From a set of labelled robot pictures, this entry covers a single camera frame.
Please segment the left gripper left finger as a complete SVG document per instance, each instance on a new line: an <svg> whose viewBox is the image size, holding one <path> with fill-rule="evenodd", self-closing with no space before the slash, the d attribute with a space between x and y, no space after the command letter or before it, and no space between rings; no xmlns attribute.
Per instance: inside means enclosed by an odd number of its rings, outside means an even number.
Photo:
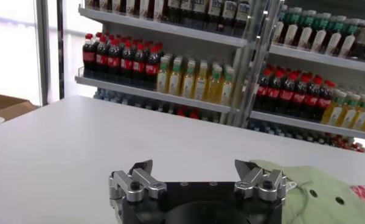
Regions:
<svg viewBox="0 0 365 224"><path fill-rule="evenodd" d="M153 160L135 163L126 173L113 171L109 176L109 202L115 210L122 207L122 200L130 203L141 202L145 194L159 200L167 193L167 184L151 176Z"/></svg>

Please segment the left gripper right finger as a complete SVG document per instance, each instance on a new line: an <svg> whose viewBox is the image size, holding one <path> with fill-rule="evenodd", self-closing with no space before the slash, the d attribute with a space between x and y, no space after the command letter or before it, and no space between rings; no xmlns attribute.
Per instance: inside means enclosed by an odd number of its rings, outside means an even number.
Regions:
<svg viewBox="0 0 365 224"><path fill-rule="evenodd" d="M255 163L234 161L240 181L235 182L234 192L243 199L258 197L268 203L285 203L287 177L279 169L265 171Z"/></svg>

